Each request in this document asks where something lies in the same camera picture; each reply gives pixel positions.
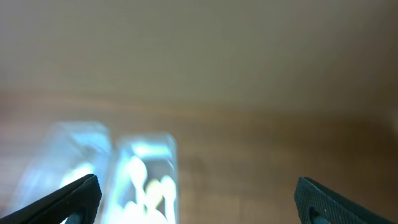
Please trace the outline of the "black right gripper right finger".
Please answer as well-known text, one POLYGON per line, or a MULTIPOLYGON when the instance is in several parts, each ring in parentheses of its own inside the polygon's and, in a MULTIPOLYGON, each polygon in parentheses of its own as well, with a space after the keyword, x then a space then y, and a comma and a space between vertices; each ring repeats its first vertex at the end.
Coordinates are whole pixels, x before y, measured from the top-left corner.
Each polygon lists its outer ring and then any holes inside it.
POLYGON ((309 177, 300 177, 294 193, 302 224, 394 224, 309 177))

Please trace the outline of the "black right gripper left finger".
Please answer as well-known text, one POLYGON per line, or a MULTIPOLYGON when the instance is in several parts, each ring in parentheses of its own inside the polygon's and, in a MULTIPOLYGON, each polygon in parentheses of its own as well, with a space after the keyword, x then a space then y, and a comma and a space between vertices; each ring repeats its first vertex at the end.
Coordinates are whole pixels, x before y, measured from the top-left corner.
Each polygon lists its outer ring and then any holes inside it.
POLYGON ((101 197, 98 177, 88 174, 1 218, 1 224, 94 224, 101 197))

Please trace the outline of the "slim white plastic spoon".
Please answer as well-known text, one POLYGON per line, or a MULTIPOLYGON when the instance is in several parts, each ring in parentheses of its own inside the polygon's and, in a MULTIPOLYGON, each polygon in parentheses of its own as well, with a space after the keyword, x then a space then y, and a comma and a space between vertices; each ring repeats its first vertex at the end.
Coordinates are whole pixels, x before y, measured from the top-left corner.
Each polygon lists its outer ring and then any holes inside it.
POLYGON ((132 156, 127 163, 127 172, 130 180, 136 190, 136 204, 144 207, 144 184, 147 179, 147 168, 144 162, 137 156, 132 156))

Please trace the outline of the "cream yellow plastic spoon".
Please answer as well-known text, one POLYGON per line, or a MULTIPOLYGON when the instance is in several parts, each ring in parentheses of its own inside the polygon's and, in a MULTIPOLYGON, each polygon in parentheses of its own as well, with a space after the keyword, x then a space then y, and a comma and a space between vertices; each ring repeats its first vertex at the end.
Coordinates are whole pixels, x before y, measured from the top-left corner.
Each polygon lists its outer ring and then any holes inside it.
POLYGON ((156 209, 163 198, 162 184, 157 179, 152 179, 146 187, 146 207, 156 209))

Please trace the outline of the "thick-handled white plastic spoon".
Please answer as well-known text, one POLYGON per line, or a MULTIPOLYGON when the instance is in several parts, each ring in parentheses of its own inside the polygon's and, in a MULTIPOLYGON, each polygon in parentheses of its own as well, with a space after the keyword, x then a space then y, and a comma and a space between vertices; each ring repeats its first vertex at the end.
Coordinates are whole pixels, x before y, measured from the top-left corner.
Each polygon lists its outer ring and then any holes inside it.
POLYGON ((177 187, 173 179, 165 175, 161 180, 163 196, 165 199, 165 217, 169 224, 176 224, 175 199, 177 198, 177 187))

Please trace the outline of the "broad white plastic spoon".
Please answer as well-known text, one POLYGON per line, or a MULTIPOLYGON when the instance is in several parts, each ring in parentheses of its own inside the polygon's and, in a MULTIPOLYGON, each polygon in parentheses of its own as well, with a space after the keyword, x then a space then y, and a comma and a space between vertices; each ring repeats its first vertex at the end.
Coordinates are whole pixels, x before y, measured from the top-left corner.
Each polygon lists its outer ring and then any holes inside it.
POLYGON ((124 207, 123 224, 168 224, 167 219, 158 210, 142 210, 136 203, 128 202, 124 207))

